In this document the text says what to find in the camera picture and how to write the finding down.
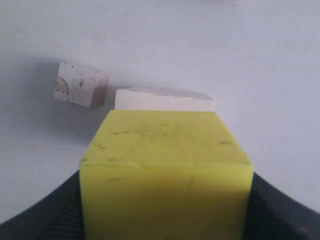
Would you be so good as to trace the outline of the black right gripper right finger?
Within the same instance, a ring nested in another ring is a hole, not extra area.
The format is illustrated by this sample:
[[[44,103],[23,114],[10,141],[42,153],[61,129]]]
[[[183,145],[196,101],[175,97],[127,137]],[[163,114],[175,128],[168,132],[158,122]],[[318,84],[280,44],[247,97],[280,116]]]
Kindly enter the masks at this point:
[[[320,214],[253,176],[245,240],[320,240]]]

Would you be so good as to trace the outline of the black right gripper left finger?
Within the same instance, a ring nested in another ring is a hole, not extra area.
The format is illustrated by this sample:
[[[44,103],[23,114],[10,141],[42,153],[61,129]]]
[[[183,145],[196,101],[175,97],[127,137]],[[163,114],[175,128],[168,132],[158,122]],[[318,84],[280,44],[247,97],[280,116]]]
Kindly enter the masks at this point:
[[[83,240],[79,172],[30,208],[0,224],[2,240]]]

